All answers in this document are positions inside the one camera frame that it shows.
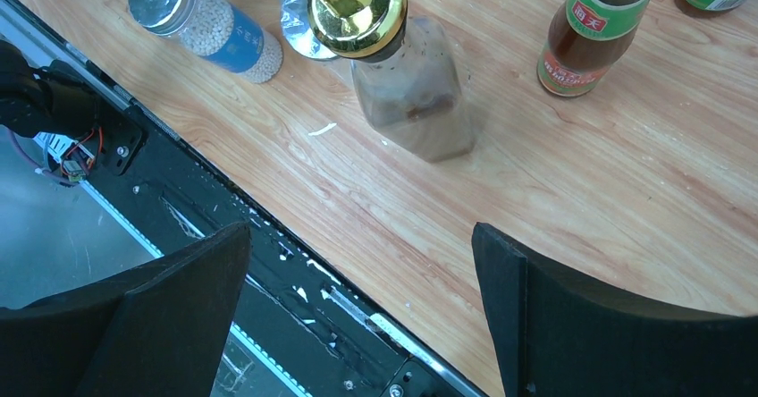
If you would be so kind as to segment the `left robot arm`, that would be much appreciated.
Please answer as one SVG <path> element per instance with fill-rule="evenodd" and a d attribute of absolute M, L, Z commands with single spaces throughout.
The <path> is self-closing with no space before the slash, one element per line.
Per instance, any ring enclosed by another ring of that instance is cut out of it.
<path fill-rule="evenodd" d="M 1 42 L 1 124 L 33 138 L 40 132 L 79 139 L 97 125 L 100 99 L 81 83 L 29 66 L 21 50 Z"/>

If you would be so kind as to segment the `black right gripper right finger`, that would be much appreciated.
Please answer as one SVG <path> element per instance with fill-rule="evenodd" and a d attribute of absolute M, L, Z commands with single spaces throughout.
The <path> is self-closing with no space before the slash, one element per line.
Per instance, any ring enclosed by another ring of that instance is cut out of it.
<path fill-rule="evenodd" d="M 756 317 L 621 289 L 490 224 L 471 244 L 508 396 L 756 395 Z"/>

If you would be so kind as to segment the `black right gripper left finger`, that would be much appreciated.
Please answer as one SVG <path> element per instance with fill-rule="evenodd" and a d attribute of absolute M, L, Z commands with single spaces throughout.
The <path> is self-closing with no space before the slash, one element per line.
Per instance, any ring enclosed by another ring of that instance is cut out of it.
<path fill-rule="evenodd" d="M 4 396 L 207 396 L 248 271 L 234 223 L 100 281 L 1 311 Z"/>

